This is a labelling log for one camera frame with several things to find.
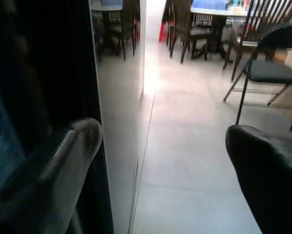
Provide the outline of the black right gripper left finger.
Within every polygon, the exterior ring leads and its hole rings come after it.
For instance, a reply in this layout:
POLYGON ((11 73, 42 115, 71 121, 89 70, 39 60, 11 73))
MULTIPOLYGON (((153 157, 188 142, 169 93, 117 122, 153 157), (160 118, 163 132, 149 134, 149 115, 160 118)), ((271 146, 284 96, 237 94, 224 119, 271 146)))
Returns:
POLYGON ((93 118, 71 123, 41 143, 0 189, 0 234, 63 234, 102 141, 93 118))

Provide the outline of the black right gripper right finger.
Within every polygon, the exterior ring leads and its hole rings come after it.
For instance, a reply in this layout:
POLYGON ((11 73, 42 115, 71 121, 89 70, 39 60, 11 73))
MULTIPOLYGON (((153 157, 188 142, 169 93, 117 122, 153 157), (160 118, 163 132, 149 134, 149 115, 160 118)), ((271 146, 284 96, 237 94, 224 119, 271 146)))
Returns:
POLYGON ((228 127, 226 149, 241 191, 264 234, 292 234, 292 137, 228 127))

